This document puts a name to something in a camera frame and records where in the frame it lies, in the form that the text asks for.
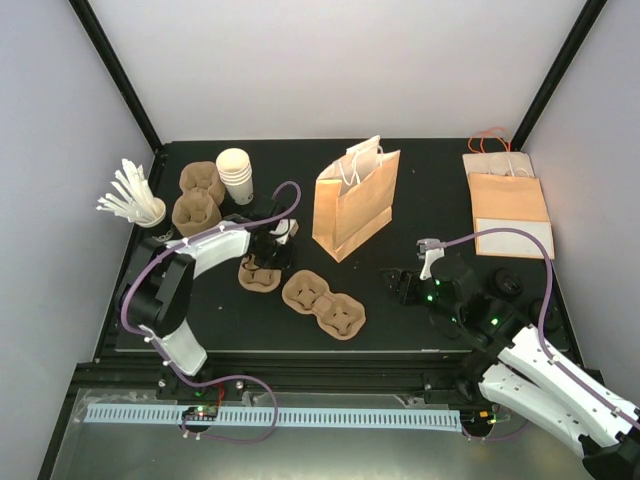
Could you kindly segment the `brown two-cup carrier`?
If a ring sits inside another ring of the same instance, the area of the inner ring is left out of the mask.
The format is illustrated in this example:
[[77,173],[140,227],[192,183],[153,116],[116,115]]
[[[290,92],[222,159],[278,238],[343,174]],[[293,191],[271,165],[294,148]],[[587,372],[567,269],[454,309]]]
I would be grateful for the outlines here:
[[310,270],[296,272],[281,293],[284,303],[302,315],[313,315],[318,326],[336,340],[355,337],[366,322],[364,306],[343,293],[334,293],[329,284]]

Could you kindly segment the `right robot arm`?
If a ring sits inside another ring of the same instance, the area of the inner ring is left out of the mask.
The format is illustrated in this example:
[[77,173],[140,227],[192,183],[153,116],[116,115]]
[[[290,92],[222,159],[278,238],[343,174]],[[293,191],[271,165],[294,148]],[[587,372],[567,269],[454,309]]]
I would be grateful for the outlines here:
[[571,362],[459,256],[437,250],[422,258],[419,271],[381,276],[400,303],[425,306],[434,328],[471,347],[454,379],[457,396],[513,410],[564,443],[595,479],[638,478],[638,406]]

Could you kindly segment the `brown cup carrier stack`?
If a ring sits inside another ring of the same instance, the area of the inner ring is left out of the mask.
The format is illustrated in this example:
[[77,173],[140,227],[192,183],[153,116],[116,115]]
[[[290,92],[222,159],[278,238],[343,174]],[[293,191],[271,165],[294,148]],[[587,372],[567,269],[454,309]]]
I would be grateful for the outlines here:
[[226,188],[214,162],[186,165],[180,175],[179,188],[182,194],[174,204],[172,223],[183,237],[209,230],[222,220],[220,205]]

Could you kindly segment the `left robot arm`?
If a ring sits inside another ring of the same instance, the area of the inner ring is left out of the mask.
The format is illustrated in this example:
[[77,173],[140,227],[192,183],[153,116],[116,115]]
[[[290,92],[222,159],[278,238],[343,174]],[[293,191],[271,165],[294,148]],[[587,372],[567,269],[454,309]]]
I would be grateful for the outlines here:
[[259,268],[282,270],[291,263],[298,222],[276,215],[251,220],[232,215],[210,230],[181,240],[143,241],[131,258],[117,294],[122,328],[152,344],[165,363],[181,372],[179,386],[193,399],[214,388],[204,368],[205,348],[187,320],[195,279],[224,262],[251,257]]

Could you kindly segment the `small brown cup carrier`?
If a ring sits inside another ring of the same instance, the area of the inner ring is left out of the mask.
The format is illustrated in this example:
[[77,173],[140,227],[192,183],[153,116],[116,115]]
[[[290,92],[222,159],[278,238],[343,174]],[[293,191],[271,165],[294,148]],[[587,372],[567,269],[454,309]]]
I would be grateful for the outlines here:
[[242,258],[238,281],[242,288],[255,293],[269,293],[274,291],[281,282],[282,271],[279,269],[266,269],[258,267],[253,255]]

